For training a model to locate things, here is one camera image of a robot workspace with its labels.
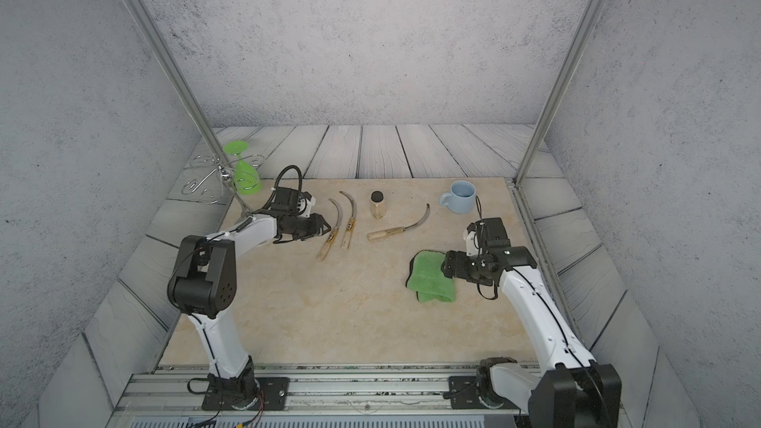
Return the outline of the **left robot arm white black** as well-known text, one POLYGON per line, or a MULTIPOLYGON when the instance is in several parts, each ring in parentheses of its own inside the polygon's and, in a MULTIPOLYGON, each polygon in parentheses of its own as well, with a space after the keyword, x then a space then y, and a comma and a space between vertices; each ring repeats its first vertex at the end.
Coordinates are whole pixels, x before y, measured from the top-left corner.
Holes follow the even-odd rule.
POLYGON ((253 402, 259 385, 230 310, 237 293, 237 259, 269 242, 280 244, 322 236, 332 230, 312 212, 316 199, 300 189, 276 187, 263 208, 236 226, 180 244, 168 301, 193 324, 209 361, 209 390, 225 403, 253 402))

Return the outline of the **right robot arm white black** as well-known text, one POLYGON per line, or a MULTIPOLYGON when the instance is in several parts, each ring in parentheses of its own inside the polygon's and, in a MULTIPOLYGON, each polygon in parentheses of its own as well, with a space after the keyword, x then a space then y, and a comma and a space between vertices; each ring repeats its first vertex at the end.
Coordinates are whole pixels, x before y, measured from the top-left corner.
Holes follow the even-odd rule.
POLYGON ((505 295, 537 356, 533 374, 511 358, 481 361, 465 389, 486 408, 511 405, 533 427, 616 427, 622 381, 610 364, 600 364, 564 319, 541 271, 525 247, 511 245, 503 220, 481 219, 465 232, 465 251, 450 251, 445 277, 488 285, 505 295))

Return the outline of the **sickle wooden handle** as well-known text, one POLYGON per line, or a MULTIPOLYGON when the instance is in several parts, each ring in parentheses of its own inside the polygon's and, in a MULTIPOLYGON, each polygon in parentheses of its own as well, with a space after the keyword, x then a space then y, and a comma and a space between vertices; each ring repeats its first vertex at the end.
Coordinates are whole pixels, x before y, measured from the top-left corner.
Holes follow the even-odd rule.
POLYGON ((416 222, 414 222, 412 224, 409 224, 409 225, 405 225, 405 226, 392 227, 392 228, 388 228, 388 229, 384 229, 384 230, 378 230, 378 231, 374 231, 374 232, 368 233, 367 234, 367 240, 370 241, 370 242, 374 242, 374 241, 386 239, 388 237, 392 237, 392 236, 395 236, 395 235, 400 235, 400 234, 405 233, 407 231, 411 231, 411 230, 413 230, 415 228, 418 228, 418 227, 420 227, 421 225, 423 225, 427 221, 427 219, 428 219, 428 217, 430 215, 430 212, 431 212, 431 207, 430 207, 429 204, 426 204, 424 214, 416 222))
POLYGON ((343 196, 345 196, 351 204, 350 218, 348 219, 348 223, 346 225, 345 234, 344 234, 342 245, 341 245, 342 249, 349 250, 351 247, 352 238, 353 238, 354 230, 356 226, 357 202, 350 193, 343 190, 341 190, 340 193, 343 196))
POLYGON ((320 261, 325 261, 328 254, 330 253, 330 250, 332 249, 338 237, 339 231, 341 229, 341 224, 343 221, 343 216, 344 216, 344 211, 340 203, 338 203, 333 198, 329 198, 328 201, 334 205, 337 212, 337 218, 336 218, 335 224, 332 226, 332 229, 330 230, 328 234, 327 240, 325 241, 319 253, 317 254, 317 259, 319 259, 320 261))

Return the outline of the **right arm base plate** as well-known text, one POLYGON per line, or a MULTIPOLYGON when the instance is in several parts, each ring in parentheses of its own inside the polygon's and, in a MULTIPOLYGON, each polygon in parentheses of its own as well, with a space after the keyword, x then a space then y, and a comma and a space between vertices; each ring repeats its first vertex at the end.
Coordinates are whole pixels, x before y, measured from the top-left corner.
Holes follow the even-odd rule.
POLYGON ((443 397, 453 409, 514 409, 528 411, 539 378, 498 372, 495 376, 450 376, 443 397))

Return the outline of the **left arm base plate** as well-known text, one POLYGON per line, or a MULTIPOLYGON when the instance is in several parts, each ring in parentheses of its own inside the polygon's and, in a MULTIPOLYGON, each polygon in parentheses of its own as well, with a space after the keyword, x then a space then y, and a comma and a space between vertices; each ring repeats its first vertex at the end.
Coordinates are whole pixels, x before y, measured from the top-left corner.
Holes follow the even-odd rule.
POLYGON ((285 411, 290 382, 286 376, 258 376, 255 390, 242 396, 227 388, 208 388, 201 408, 205 411, 285 411))

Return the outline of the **green microfiber rag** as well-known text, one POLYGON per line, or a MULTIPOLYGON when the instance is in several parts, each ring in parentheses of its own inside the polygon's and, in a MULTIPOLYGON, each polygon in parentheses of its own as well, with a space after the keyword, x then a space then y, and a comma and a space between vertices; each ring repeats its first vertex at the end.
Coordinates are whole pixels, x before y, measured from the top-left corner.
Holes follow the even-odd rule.
POLYGON ((415 293, 418 302, 456 300, 455 283, 443 273, 445 261, 445 253, 429 250, 418 252, 410 261, 405 287, 415 293))

